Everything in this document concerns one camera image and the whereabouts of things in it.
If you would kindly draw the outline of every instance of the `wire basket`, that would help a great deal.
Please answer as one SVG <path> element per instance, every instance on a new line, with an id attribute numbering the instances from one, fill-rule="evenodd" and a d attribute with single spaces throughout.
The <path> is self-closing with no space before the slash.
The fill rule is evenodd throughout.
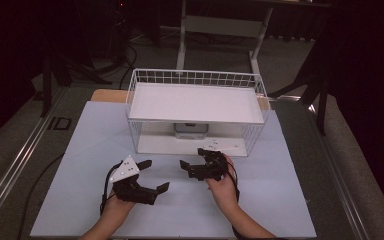
<path id="1" fill-rule="evenodd" d="M 188 70 L 135 69 L 126 104 L 136 151 L 162 154 L 196 154 L 201 147 L 248 156 L 271 110 L 258 74 Z M 205 139 L 177 139 L 176 123 L 210 128 Z"/>

